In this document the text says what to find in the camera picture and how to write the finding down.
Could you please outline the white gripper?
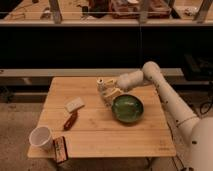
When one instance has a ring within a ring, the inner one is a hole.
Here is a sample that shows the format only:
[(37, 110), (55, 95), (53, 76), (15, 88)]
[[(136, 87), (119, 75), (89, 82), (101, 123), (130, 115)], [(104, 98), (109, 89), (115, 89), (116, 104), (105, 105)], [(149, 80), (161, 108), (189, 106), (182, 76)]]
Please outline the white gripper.
[[(135, 72), (122, 74), (116, 79), (109, 79), (105, 82), (106, 86), (117, 86), (123, 91), (130, 91), (131, 89), (140, 86), (143, 83), (144, 74), (141, 70)], [(119, 88), (114, 88), (111, 91), (106, 92), (103, 97), (106, 100), (113, 99), (119, 96), (122, 91)]]

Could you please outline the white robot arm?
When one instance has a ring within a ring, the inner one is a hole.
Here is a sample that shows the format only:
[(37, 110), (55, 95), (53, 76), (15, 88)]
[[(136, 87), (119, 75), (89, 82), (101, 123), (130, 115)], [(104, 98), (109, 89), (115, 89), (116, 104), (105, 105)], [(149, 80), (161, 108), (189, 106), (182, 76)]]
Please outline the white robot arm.
[(155, 86), (189, 147), (187, 171), (213, 171), (213, 117), (199, 118), (170, 86), (157, 63), (146, 62), (141, 70), (104, 81), (102, 97), (110, 104), (122, 93), (146, 84)]

